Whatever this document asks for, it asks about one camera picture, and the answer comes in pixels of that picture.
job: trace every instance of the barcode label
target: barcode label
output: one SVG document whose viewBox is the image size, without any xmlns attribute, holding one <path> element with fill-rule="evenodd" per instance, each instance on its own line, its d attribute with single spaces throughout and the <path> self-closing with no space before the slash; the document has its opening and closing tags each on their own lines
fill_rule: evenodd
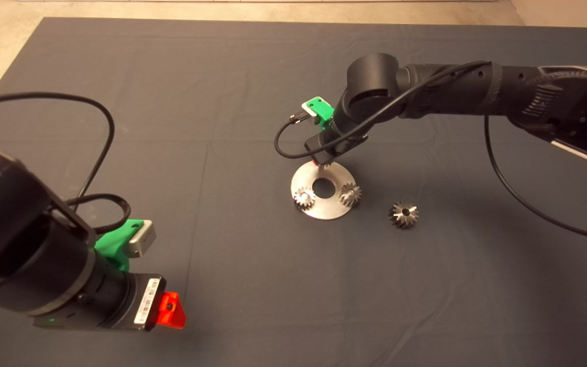
<svg viewBox="0 0 587 367">
<path fill-rule="evenodd" d="M 158 291 L 158 285 L 160 285 L 159 278 L 152 277 L 149 279 L 149 283 L 146 285 L 146 290 L 144 290 L 144 295 L 142 296 L 142 303 L 140 303 L 140 308 L 135 314 L 136 324 L 144 324 L 149 317 L 149 311 L 151 311 L 151 304 L 153 304 L 155 293 Z"/>
</svg>

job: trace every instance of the metal washer plate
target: metal washer plate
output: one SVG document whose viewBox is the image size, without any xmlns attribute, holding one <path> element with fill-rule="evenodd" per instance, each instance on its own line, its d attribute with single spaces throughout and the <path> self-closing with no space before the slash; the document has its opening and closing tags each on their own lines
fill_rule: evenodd
<svg viewBox="0 0 587 367">
<path fill-rule="evenodd" d="M 312 188 L 314 182 L 319 178 L 326 178 L 335 186 L 335 193 L 332 197 L 321 198 L 318 195 L 314 205 L 310 209 L 302 211 L 312 218 L 329 220 L 344 216 L 351 209 L 341 204 L 339 196 L 341 188 L 345 184 L 354 184 L 355 179 L 350 172 L 338 163 L 332 163 L 326 167 L 318 167 L 310 161 L 298 168 L 291 179 L 291 197 L 294 197 L 296 190 L 304 187 Z"/>
</svg>

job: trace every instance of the gear teeth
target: gear teeth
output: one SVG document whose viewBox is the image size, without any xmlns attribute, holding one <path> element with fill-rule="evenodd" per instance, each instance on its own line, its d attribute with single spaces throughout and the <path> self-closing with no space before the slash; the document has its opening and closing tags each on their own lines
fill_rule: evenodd
<svg viewBox="0 0 587 367">
<path fill-rule="evenodd" d="M 414 227 L 419 218 L 418 207 L 413 204 L 396 202 L 389 210 L 389 220 L 401 229 Z"/>
<path fill-rule="evenodd" d="M 341 188 L 338 199 L 345 206 L 353 206 L 361 199 L 361 188 L 354 183 L 346 183 Z"/>
<path fill-rule="evenodd" d="M 296 203 L 298 209 L 302 211 L 306 211 L 310 209 L 314 202 L 316 201 L 316 194 L 314 190 L 308 187 L 303 187 L 296 190 L 296 193 L 293 195 L 293 201 Z"/>
</svg>

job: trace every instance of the green bracket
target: green bracket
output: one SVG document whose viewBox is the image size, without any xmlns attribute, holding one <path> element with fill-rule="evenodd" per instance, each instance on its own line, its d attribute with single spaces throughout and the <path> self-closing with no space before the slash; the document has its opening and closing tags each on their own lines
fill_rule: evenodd
<svg viewBox="0 0 587 367">
<path fill-rule="evenodd" d="M 128 256 L 124 253 L 124 248 L 143 225 L 142 219 L 129 219 L 121 228 L 104 234 L 96 241 L 94 248 L 117 269 L 127 272 L 130 269 L 130 264 Z"/>
<path fill-rule="evenodd" d="M 314 97 L 303 104 L 303 108 L 314 118 L 314 123 L 325 130 L 334 114 L 333 107 L 321 97 Z"/>
</svg>

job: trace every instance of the table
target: table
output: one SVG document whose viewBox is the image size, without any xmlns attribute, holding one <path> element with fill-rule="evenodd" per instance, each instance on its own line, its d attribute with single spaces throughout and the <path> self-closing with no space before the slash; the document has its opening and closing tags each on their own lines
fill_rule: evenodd
<svg viewBox="0 0 587 367">
<path fill-rule="evenodd" d="M 0 310 L 0 366 L 587 365 L 587 239 L 533 216 L 499 185 L 483 123 L 396 120 L 343 156 L 363 188 L 336 221 L 296 211 L 304 161 L 273 149 L 300 103 L 335 103 L 345 70 L 382 51 L 406 63 L 587 65 L 587 29 L 47 18 L 0 93 L 62 91 L 117 120 L 91 191 L 126 198 L 158 240 L 131 262 L 186 301 L 183 331 L 53 332 Z M 310 126 L 284 137 L 303 149 Z M 62 101 L 0 105 L 0 149 L 61 197 L 105 123 Z M 494 149 L 528 200 L 587 228 L 587 162 L 492 119 Z M 396 200 L 421 221 L 387 221 Z M 116 219 L 82 206 L 93 225 Z"/>
</svg>

